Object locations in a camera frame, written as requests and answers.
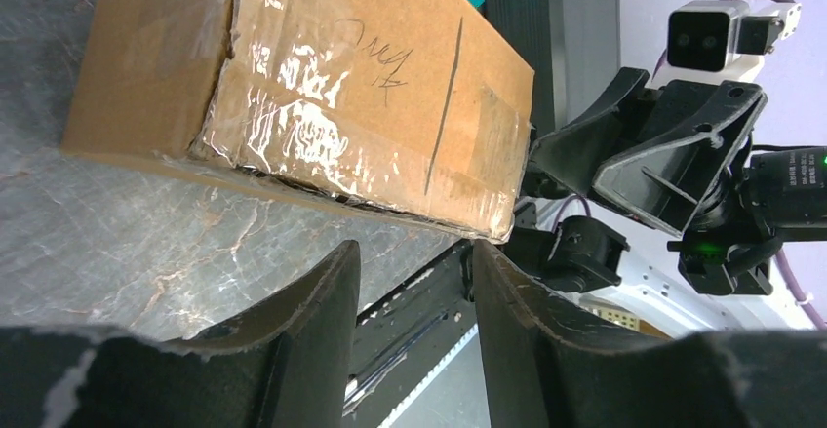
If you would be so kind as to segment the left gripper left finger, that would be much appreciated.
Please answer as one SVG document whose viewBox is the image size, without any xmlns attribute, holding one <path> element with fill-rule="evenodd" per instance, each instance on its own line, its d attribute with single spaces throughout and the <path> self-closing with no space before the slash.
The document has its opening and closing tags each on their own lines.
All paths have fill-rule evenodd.
<svg viewBox="0 0 827 428">
<path fill-rule="evenodd" d="M 337 427 L 361 279 L 357 242 L 191 339 L 111 326 L 1 330 L 5 427 Z"/>
</svg>

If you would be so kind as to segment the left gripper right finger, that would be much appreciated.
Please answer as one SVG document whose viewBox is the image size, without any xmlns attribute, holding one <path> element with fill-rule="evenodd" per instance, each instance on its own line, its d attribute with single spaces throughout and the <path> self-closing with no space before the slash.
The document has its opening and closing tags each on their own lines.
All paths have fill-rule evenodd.
<svg viewBox="0 0 827 428">
<path fill-rule="evenodd" d="M 545 289 L 478 241 L 472 272 L 494 427 L 822 427 L 824 331 L 664 340 Z"/>
</svg>

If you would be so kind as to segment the brown cardboard express box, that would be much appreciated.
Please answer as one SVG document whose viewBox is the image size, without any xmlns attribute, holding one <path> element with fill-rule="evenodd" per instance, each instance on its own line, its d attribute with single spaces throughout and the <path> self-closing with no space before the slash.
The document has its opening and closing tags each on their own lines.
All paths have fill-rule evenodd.
<svg viewBox="0 0 827 428">
<path fill-rule="evenodd" d="M 98 0 L 60 147 L 501 244 L 533 77 L 468 0 Z"/>
</svg>

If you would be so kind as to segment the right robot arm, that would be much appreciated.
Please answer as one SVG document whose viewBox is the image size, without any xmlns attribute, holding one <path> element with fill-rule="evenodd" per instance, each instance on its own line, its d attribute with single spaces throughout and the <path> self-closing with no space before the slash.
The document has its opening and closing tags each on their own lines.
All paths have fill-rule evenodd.
<svg viewBox="0 0 827 428">
<path fill-rule="evenodd" d="M 709 296 L 769 295 L 788 242 L 826 237 L 826 150 L 759 146 L 754 83 L 649 86 L 624 67 L 574 121 L 531 145 L 523 191 L 572 195 L 668 236 L 681 276 Z"/>
</svg>

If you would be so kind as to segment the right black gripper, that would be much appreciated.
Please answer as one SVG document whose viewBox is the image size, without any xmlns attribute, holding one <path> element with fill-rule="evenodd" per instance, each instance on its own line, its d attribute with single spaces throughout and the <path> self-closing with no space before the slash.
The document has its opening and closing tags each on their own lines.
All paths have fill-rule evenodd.
<svg viewBox="0 0 827 428">
<path fill-rule="evenodd" d="M 587 196 L 593 187 L 670 235 L 731 220 L 735 179 L 768 101 L 764 90 L 742 82 L 674 80 L 661 89 L 648 119 L 649 79 L 644 69 L 621 68 L 580 116 L 538 136 L 527 162 L 526 194 Z M 642 127 L 642 143 L 631 147 Z"/>
</svg>

